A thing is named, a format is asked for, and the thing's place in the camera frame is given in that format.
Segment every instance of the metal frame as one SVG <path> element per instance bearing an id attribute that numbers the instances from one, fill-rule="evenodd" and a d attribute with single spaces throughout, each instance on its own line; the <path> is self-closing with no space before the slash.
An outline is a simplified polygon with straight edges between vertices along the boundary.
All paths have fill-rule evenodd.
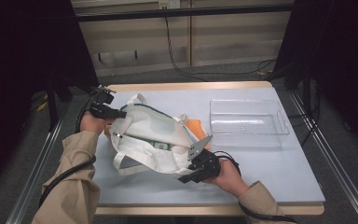
<path id="1" fill-rule="evenodd" d="M 294 9 L 310 9 L 310 4 L 276 4 L 276 5 L 258 5 L 247 7 L 192 7 L 167 10 L 146 10 L 115 13 L 85 13 L 73 16 L 60 17 L 41 17 L 32 19 L 34 22 L 66 22 L 66 21 L 120 21 L 151 18 L 168 17 L 188 17 L 188 16 L 210 16 L 225 14 L 244 14 L 244 13 L 262 13 L 262 12 L 284 12 Z"/>
<path id="2" fill-rule="evenodd" d="M 45 167 L 45 164 L 48 160 L 48 155 L 50 154 L 50 151 L 51 151 L 51 149 L 57 139 L 57 136 L 60 132 L 63 117 L 66 115 L 66 111 L 69 107 L 69 104 L 70 103 L 64 104 L 64 109 L 63 109 L 60 119 L 58 120 L 57 125 L 48 134 L 48 137 L 46 138 L 46 142 L 43 145 L 42 150 L 40 151 L 40 154 L 39 154 L 39 157 L 37 158 L 36 163 L 34 164 L 34 168 L 31 172 L 31 174 L 29 175 L 28 180 L 25 183 L 25 186 L 22 188 L 20 197 L 17 199 L 16 203 L 14 204 L 14 207 L 11 210 L 10 215 L 7 218 L 6 224 L 11 224 L 11 223 L 17 224 L 17 223 L 22 222 L 25 212 L 28 209 L 28 205 L 34 195 L 37 181 L 40 179 L 40 176 L 42 175 L 43 168 Z"/>

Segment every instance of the bag handle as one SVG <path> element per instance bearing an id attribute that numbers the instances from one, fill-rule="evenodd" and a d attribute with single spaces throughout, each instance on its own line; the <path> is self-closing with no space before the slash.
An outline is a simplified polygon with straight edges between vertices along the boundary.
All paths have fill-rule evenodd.
<path id="1" fill-rule="evenodd" d="M 147 101 L 146 98 L 141 94 L 138 93 L 136 95 L 133 95 L 129 101 L 127 101 L 127 105 L 134 105 L 135 104 L 135 100 L 140 101 L 142 104 L 147 105 Z"/>

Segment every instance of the black curtain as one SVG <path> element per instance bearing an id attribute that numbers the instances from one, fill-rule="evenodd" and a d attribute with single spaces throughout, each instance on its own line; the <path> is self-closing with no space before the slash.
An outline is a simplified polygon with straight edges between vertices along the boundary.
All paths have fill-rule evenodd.
<path id="1" fill-rule="evenodd" d="M 358 133 L 358 1 L 296 0 L 296 4 L 312 7 L 292 12 L 275 69 L 297 61 L 300 69 L 285 73 L 290 89 L 308 72 Z"/>
<path id="2" fill-rule="evenodd" d="M 72 85 L 62 77 L 98 85 L 78 22 L 62 20 L 74 16 L 69 0 L 0 0 L 0 169 L 49 80 L 56 92 Z"/>

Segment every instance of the wooden table edge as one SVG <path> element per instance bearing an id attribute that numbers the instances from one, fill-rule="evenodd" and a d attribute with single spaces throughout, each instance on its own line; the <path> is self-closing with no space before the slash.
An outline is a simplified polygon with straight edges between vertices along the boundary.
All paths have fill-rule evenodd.
<path id="1" fill-rule="evenodd" d="M 280 208 L 287 216 L 319 216 L 324 212 L 322 203 L 284 204 Z M 204 205 L 204 206 L 98 206 L 95 213 L 98 216 L 216 216 L 240 217 L 244 213 L 234 205 Z"/>
<path id="2" fill-rule="evenodd" d="M 272 88 L 267 81 L 238 82 L 186 82 L 186 83 L 148 83 L 148 84 L 117 84 L 107 87 L 111 91 L 178 91 L 178 90 L 210 90 L 210 89 L 242 89 Z"/>

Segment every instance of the hand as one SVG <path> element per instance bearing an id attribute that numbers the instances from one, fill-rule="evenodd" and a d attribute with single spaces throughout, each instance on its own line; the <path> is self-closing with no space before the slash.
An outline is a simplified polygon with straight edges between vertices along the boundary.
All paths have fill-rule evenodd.
<path id="1" fill-rule="evenodd" d="M 220 166 L 219 176 L 206 179 L 205 183 L 215 184 L 236 197 L 240 197 L 249 189 L 231 161 L 220 159 Z"/>
<path id="2" fill-rule="evenodd" d="M 80 123 L 80 131 L 90 131 L 100 134 L 106 124 L 112 124 L 114 121 L 114 119 L 97 119 L 92 116 L 89 111 L 86 111 Z"/>

